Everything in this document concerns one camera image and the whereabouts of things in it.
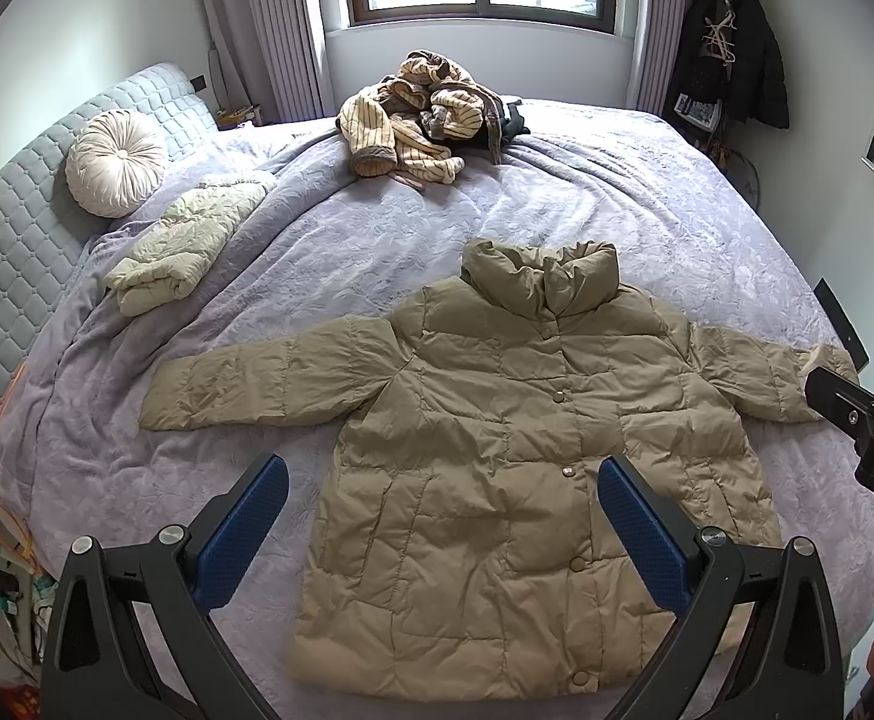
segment round pillow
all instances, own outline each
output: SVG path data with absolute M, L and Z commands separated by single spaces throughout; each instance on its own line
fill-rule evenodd
M 114 109 L 90 119 L 67 154 L 67 186 L 98 217 L 128 215 L 160 186 L 169 163 L 163 132 L 138 111 Z

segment folded white jacket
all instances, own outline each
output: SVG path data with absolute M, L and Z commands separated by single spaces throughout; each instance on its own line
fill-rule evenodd
M 265 170 L 208 175 L 174 200 L 116 267 L 104 286 L 125 317 L 190 295 L 251 211 L 277 186 Z

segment brown window frame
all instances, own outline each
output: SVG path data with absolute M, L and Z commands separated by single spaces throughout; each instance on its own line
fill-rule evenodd
M 354 26 L 366 25 L 367 23 L 450 17 L 558 23 L 559 25 L 580 26 L 580 28 L 593 29 L 598 32 L 613 33 L 616 18 L 616 0 L 600 0 L 595 16 L 554 8 L 494 4 L 490 0 L 477 0 L 477 2 L 468 2 L 467 4 L 407 5 L 375 10 L 371 9 L 370 0 L 349 0 L 349 6 L 351 6 L 351 23 Z

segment tufted headboard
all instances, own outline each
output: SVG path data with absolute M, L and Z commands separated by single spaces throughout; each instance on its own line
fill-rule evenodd
M 136 108 L 157 119 L 176 160 L 216 129 L 187 76 L 171 64 L 142 70 L 88 100 L 0 170 L 0 398 L 56 307 L 83 246 L 110 220 L 70 196 L 64 162 L 74 134 L 101 111 Z

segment black coat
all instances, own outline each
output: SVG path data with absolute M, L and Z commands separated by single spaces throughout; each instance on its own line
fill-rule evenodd
M 791 126 L 788 112 L 788 90 L 784 84 L 784 60 L 774 37 L 761 0 L 730 0 L 737 14 L 736 29 L 731 40 L 736 61 L 731 69 L 728 87 L 720 95 L 726 105 L 726 114 L 746 122 L 757 119 L 770 127 L 787 129 Z M 722 0 L 693 0 L 684 17 L 680 47 L 674 65 L 674 75 L 668 90 L 665 115 L 670 121 L 683 119 L 674 114 L 678 95 L 685 91 L 693 74 L 695 61 L 700 55 L 705 18 L 714 20 L 717 4 Z

